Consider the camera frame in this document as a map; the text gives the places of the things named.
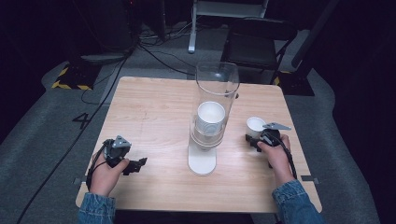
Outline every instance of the gray carpet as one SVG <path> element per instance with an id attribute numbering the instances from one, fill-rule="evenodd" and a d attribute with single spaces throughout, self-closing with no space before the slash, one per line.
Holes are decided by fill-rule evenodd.
<path id="1" fill-rule="evenodd" d="M 193 72 L 193 67 L 184 62 L 195 65 L 199 61 L 219 61 L 226 32 L 225 28 L 199 32 L 194 54 L 187 52 L 187 35 L 147 49 L 169 66 L 189 73 Z M 281 70 L 295 70 L 290 61 L 307 34 L 307 31 L 299 33 Z M 59 64 L 43 76 L 46 93 L 0 146 L 0 223 L 16 223 L 24 206 L 78 137 L 80 123 L 72 120 L 83 113 L 89 116 L 95 113 L 120 67 L 115 64 L 104 66 L 97 81 L 112 76 L 95 85 L 93 91 L 83 94 L 83 91 L 50 87 L 65 64 Z M 241 69 L 245 82 L 268 81 L 268 77 L 256 75 L 257 71 Z M 191 78 L 165 67 L 141 49 L 127 60 L 120 70 L 121 76 Z M 285 98 L 311 174 L 318 179 L 318 195 L 323 206 L 321 214 L 328 223 L 379 223 L 368 185 L 332 119 L 332 89 L 315 71 L 309 74 L 308 80 L 314 97 Z M 111 97 L 112 93 L 106 101 L 110 102 Z M 22 223 L 76 223 L 78 186 L 72 182 L 76 177 L 82 177 L 87 169 L 107 110 L 108 106 L 103 106 L 97 111 L 86 131 L 32 202 Z M 275 223 L 271 214 L 252 214 L 252 217 L 256 224 Z"/>

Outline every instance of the denim sleeve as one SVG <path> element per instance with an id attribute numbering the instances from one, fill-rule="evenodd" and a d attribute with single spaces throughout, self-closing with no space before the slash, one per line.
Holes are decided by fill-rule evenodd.
<path id="1" fill-rule="evenodd" d="M 273 198 L 279 209 L 280 219 L 284 224 L 325 223 L 298 180 L 292 180 L 279 186 L 274 190 Z"/>
<path id="2" fill-rule="evenodd" d="M 85 193 L 78 211 L 78 223 L 113 223 L 116 200 L 97 194 Z"/>

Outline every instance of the white paper cup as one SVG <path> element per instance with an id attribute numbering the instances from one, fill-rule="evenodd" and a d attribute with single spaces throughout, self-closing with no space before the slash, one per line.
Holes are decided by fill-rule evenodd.
<path id="1" fill-rule="evenodd" d="M 225 110 L 221 104 L 207 101 L 198 106 L 196 128 L 203 135 L 213 136 L 219 133 L 225 118 Z"/>
<path id="2" fill-rule="evenodd" d="M 257 117 L 251 117 L 247 120 L 247 135 L 250 135 L 253 138 L 259 138 L 262 130 L 264 128 L 262 125 L 265 124 L 263 119 Z"/>

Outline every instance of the chair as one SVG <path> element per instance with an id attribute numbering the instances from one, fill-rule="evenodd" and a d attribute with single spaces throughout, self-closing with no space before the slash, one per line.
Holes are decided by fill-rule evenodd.
<path id="1" fill-rule="evenodd" d="M 243 18 L 235 21 L 227 35 L 221 61 L 238 66 L 274 70 L 276 78 L 286 47 L 297 36 L 297 28 L 288 21 L 264 18 Z M 276 52 L 275 41 L 283 47 Z"/>

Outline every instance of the dark background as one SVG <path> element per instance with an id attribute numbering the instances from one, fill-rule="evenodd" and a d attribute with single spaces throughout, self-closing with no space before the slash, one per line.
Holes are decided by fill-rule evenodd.
<path id="1" fill-rule="evenodd" d="M 104 51 L 88 29 L 97 33 L 101 29 L 94 25 L 90 14 L 92 1 L 54 2 L 7 0 L 0 7 L 0 142 L 44 93 L 41 78 L 46 72 L 71 60 L 70 55 Z M 292 21 L 299 29 L 312 29 L 328 2 L 270 1 L 266 17 Z M 191 6 L 192 1 L 165 0 L 166 24 L 190 21 Z M 340 1 L 296 73 L 306 76 L 315 68 L 331 85 L 335 94 L 334 120 L 370 185 L 382 223 L 391 223 L 392 212 L 396 211 L 396 191 L 389 183 L 396 176 L 394 8 L 391 1 Z M 64 18 L 66 26 L 60 26 L 59 18 Z M 120 41 L 122 45 L 130 36 L 107 41 Z M 70 48 L 65 49 L 65 43 L 71 44 Z"/>

